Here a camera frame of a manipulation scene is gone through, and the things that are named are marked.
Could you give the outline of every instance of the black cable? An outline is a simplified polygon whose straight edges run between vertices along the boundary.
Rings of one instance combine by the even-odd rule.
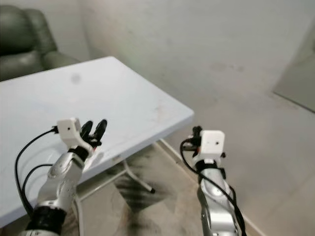
[[[43,167],[43,166],[52,166],[53,164],[42,164],[42,165],[38,165],[38,166],[35,166],[29,173],[28,175],[26,176],[25,180],[24,180],[24,183],[23,183],[23,186],[22,186],[22,194],[23,194],[23,198],[26,200],[27,204],[31,206],[30,202],[28,201],[27,199],[27,196],[26,196],[26,193],[25,193],[25,188],[26,188],[26,184],[30,178],[30,176],[32,175],[32,173],[37,170],[39,167]]]
[[[56,126],[54,126],[51,130],[46,131],[45,133],[42,133],[41,135],[38,135],[36,138],[32,139],[28,144],[26,144],[24,146],[24,148],[22,148],[22,150],[19,152],[19,154],[17,155],[16,159],[15,159],[15,165],[14,165],[14,175],[15,175],[15,182],[16,182],[16,186],[21,198],[21,201],[23,203],[23,206],[26,210],[26,212],[28,213],[29,216],[32,215],[32,209],[33,207],[30,205],[30,203],[27,201],[27,199],[23,196],[22,194],[22,189],[21,189],[21,185],[20,185],[20,181],[19,181],[19,174],[18,174],[18,162],[19,159],[21,157],[21,155],[23,154],[23,152],[32,144],[34,143],[37,139],[41,138],[42,136],[50,133],[50,132],[58,132],[58,129]]]
[[[245,229],[245,222],[242,216],[242,213],[240,211],[240,209],[238,208],[238,206],[236,205],[236,202],[230,197],[230,195],[227,194],[227,192],[225,192],[217,183],[215,183],[213,180],[209,179],[208,177],[206,177],[204,174],[202,174],[201,172],[195,170],[193,167],[191,167],[188,162],[185,159],[184,156],[184,144],[185,143],[190,143],[191,139],[186,139],[184,141],[182,141],[181,145],[180,145],[180,153],[183,159],[183,162],[185,164],[185,166],[191,170],[192,172],[194,172],[195,174],[199,175],[201,178],[204,178],[205,180],[207,180],[208,182],[210,182],[212,185],[214,185],[217,189],[219,189],[225,196],[226,198],[229,200],[229,202],[234,206],[234,211],[235,211],[235,216],[237,219],[237,222],[241,228],[242,231],[242,236],[247,236],[246,235],[246,229]]]

